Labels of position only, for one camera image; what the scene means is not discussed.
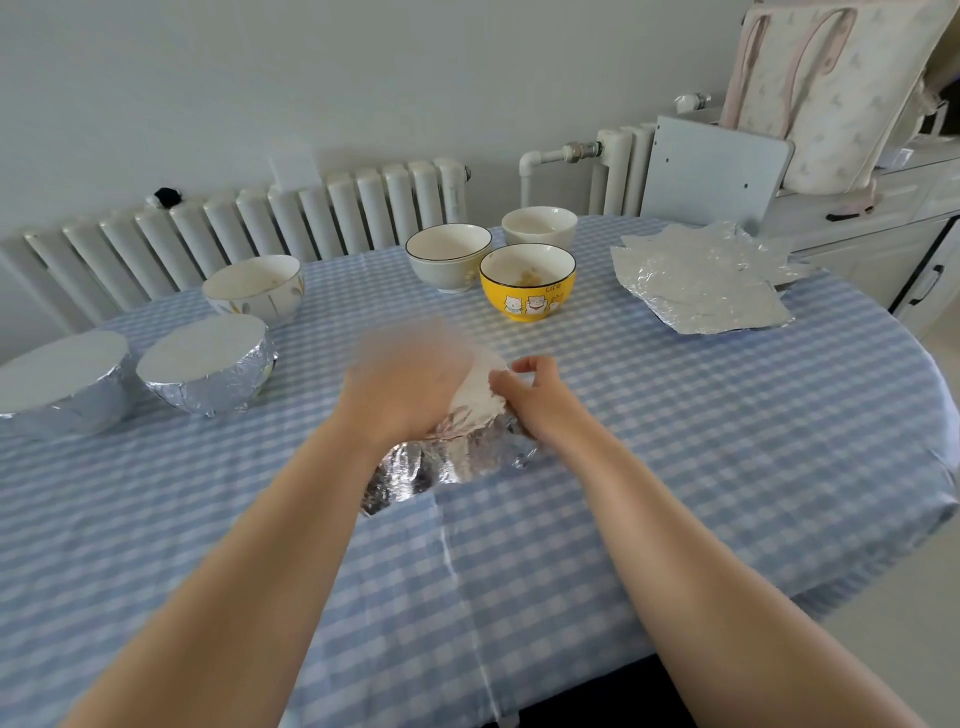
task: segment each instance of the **hand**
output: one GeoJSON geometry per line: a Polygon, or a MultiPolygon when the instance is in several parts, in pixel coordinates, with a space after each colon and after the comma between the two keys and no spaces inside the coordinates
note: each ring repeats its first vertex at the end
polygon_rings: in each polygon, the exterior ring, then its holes
{"type": "Polygon", "coordinates": [[[334,417],[386,451],[421,439],[447,415],[472,354],[442,324],[368,334],[334,417]]]}
{"type": "Polygon", "coordinates": [[[523,426],[541,442],[559,450],[567,438],[596,422],[560,379],[552,356],[527,356],[511,368],[521,374],[535,372],[533,385],[502,370],[490,372],[491,390],[510,403],[523,426]]]}

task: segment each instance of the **bag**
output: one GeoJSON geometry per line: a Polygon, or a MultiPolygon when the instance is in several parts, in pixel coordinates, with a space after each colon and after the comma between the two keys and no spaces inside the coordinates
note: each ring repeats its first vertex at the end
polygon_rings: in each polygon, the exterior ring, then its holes
{"type": "Polygon", "coordinates": [[[871,173],[960,0],[779,0],[746,15],[720,126],[785,138],[783,186],[843,194],[871,173]]]}

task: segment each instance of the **table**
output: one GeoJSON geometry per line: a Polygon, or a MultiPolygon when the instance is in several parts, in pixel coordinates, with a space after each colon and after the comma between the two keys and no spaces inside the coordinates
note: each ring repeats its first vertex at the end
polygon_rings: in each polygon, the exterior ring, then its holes
{"type": "MultiPolygon", "coordinates": [[[[247,413],[194,419],[144,400],[95,439],[5,444],[0,722],[53,725],[330,411],[356,334],[411,313],[508,358],[553,353],[590,410],[808,613],[856,594],[957,507],[943,379],[826,273],[787,294],[785,328],[673,332],[619,287],[608,252],[661,228],[583,219],[573,294],[534,325],[479,287],[426,288],[400,249],[314,263],[247,413]]],[[[142,352],[209,314],[189,291],[108,328],[142,352]]],[[[576,482],[545,455],[361,518],[290,708],[304,726],[469,728],[652,651],[576,482]]]]}

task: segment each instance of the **white wall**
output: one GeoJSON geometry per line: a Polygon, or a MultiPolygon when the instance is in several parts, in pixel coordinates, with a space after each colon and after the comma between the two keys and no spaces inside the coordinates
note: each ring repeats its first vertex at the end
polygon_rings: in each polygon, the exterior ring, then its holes
{"type": "MultiPolygon", "coordinates": [[[[530,149],[722,91],[750,0],[31,0],[0,11],[0,235],[270,179],[264,142],[324,171],[438,154],[470,217],[518,202],[530,149]]],[[[535,202],[583,210],[588,169],[535,202]]],[[[0,271],[0,360],[55,338],[0,271]]]]}

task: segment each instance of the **floor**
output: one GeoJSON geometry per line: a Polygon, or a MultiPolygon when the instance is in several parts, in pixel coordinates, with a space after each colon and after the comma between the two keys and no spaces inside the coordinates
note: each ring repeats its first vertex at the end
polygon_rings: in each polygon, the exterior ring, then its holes
{"type": "MultiPolygon", "coordinates": [[[[924,346],[960,403],[960,298],[924,346]]],[[[827,620],[933,728],[960,725],[960,517],[827,620]]]]}

